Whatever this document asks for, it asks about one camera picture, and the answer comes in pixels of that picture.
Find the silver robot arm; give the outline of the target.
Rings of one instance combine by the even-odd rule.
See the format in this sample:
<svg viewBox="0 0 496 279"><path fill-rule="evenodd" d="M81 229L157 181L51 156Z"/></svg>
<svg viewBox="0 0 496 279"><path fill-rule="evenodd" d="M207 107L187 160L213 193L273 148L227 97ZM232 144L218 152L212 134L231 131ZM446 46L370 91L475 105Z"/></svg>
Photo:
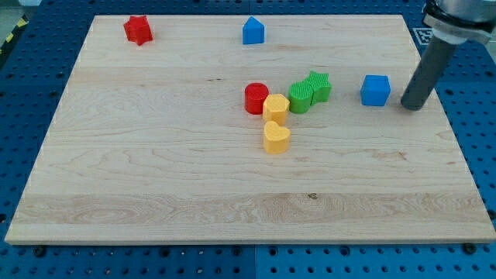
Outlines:
<svg viewBox="0 0 496 279"><path fill-rule="evenodd" d="M433 36L450 44L485 44L495 30L495 0L428 0L422 11Z"/></svg>

